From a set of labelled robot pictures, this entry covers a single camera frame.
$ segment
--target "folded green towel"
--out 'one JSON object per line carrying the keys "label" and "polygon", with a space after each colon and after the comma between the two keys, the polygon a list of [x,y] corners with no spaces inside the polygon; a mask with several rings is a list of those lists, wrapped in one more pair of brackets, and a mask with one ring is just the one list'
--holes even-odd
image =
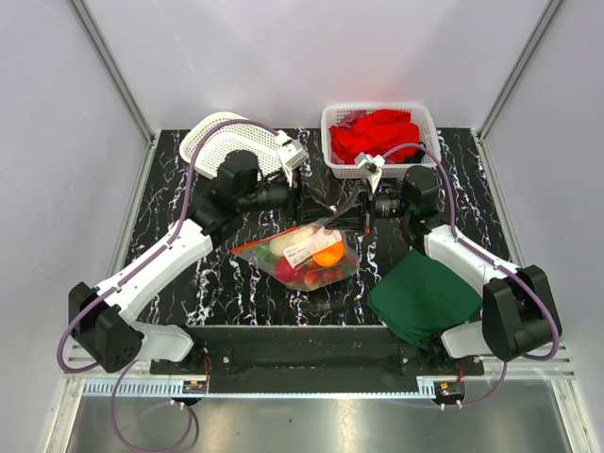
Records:
{"label": "folded green towel", "polygon": [[394,335],[422,349],[431,334],[464,323],[481,304],[453,271],[415,250],[369,293],[369,306]]}

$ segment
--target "orange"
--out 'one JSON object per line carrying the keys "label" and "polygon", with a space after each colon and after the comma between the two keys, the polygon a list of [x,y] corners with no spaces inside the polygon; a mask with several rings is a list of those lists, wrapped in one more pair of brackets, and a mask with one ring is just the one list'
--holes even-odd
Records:
{"label": "orange", "polygon": [[339,241],[320,252],[312,254],[314,262],[322,267],[329,267],[337,264],[344,255],[344,242]]}

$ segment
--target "white paper tag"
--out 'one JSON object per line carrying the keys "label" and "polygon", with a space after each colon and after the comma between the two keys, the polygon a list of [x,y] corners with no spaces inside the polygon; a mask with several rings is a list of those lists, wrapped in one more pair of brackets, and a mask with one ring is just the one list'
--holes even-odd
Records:
{"label": "white paper tag", "polygon": [[308,258],[313,253],[328,248],[331,245],[342,240],[342,233],[338,230],[321,228],[309,238],[290,245],[283,250],[283,256],[294,269]]}

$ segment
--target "black marble table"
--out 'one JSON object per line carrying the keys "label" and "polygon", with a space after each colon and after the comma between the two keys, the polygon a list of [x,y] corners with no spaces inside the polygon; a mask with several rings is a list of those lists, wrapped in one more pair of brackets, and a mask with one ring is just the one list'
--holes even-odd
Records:
{"label": "black marble table", "polygon": [[[126,262],[161,238],[180,213],[186,164],[178,155],[187,130],[164,130],[146,182]],[[307,146],[304,176],[329,203],[343,201],[350,181],[335,179],[323,163],[318,129],[288,129]],[[509,258],[495,204],[470,129],[439,130],[443,161],[455,191],[457,225],[470,239]],[[441,189],[441,203],[445,204]],[[140,320],[188,326],[380,325],[367,295],[408,252],[396,220],[376,221],[367,236],[349,234],[361,258],[358,273],[311,293],[292,291],[229,250],[289,227],[278,212],[248,214],[245,227],[213,253],[186,269],[161,291]]]}

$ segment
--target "metal floor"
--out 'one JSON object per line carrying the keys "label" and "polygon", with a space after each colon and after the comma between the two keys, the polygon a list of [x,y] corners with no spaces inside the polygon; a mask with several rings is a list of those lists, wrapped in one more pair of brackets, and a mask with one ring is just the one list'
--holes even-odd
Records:
{"label": "metal floor", "polygon": [[[468,400],[486,392],[468,382]],[[133,444],[171,445],[186,415],[166,407],[137,416],[157,398],[120,398],[118,421]],[[462,411],[424,410],[383,400],[207,399],[195,405],[194,433],[178,451],[390,453],[571,451],[552,390],[544,382],[507,381],[489,403]],[[84,397],[68,448],[70,453],[130,451],[112,435],[109,398]]]}

